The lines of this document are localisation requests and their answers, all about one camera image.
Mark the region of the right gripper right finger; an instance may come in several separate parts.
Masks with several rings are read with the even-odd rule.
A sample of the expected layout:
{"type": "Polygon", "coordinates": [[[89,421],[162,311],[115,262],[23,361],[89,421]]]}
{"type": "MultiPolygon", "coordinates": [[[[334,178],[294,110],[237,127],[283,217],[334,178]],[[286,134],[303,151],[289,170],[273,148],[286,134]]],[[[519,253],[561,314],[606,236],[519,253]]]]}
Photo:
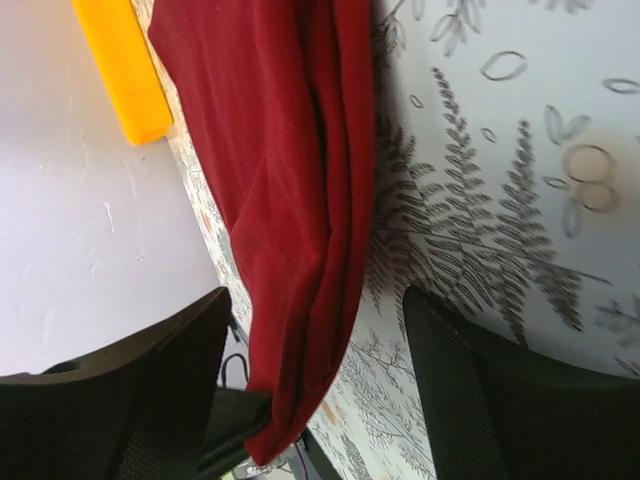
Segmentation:
{"type": "Polygon", "coordinates": [[[437,478],[638,478],[638,381],[527,350],[416,287],[403,316],[437,478]]]}

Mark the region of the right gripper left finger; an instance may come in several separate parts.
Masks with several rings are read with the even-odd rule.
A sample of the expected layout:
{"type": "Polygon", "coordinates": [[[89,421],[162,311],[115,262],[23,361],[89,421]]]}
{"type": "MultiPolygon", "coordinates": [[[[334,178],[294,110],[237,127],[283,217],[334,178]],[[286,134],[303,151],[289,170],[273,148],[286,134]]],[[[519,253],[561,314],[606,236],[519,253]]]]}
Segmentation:
{"type": "Polygon", "coordinates": [[[2,478],[194,478],[230,314],[219,287],[99,350],[2,377],[2,478]]]}

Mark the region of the dark red t shirt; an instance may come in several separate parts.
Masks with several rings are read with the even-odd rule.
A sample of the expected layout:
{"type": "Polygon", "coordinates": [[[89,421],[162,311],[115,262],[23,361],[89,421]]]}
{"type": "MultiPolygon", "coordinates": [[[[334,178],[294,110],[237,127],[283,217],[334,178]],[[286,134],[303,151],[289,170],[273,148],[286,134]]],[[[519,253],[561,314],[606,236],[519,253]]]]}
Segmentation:
{"type": "Polygon", "coordinates": [[[158,1],[149,39],[252,304],[246,443],[266,464],[305,428],[351,338],[375,178],[368,1],[158,1]]]}

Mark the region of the floral table mat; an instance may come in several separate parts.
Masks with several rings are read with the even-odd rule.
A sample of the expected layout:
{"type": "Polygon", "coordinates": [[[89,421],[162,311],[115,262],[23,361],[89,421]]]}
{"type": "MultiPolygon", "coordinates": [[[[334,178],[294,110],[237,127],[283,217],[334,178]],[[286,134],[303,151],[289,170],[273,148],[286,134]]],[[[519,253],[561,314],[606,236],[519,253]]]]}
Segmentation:
{"type": "MultiPolygon", "coordinates": [[[[170,137],[248,338],[252,304],[179,94],[170,137]]],[[[373,217],[351,338],[310,433],[344,479],[439,479],[407,288],[573,366],[639,383],[639,5],[368,1],[373,217]]]]}

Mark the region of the yellow plastic tray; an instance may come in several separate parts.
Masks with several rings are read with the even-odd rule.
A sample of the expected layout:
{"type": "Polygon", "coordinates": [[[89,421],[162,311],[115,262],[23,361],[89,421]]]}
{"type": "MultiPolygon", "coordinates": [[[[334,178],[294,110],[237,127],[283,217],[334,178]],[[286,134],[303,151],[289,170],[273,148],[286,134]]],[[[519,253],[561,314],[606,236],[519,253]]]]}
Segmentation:
{"type": "Polygon", "coordinates": [[[129,0],[73,0],[72,5],[127,140],[155,142],[173,117],[129,0]]]}

